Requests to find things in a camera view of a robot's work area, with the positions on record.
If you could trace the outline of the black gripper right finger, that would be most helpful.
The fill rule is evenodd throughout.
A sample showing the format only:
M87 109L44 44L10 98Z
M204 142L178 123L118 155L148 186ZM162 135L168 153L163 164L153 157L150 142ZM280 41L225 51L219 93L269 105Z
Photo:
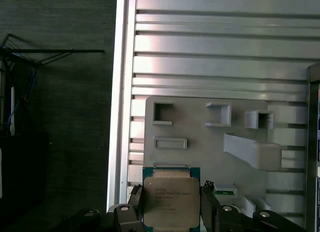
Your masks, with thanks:
M200 216L208 232L305 232L306 229L271 210L258 210L252 217L235 206L220 204L214 195L214 183L201 187Z

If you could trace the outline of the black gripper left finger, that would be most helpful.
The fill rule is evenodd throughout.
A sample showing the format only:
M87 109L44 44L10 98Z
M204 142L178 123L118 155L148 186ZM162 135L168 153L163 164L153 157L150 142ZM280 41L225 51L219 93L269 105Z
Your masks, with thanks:
M143 232L139 209L143 200L143 186L131 190L129 202L111 207L102 214L97 209L82 209L63 222L65 232Z

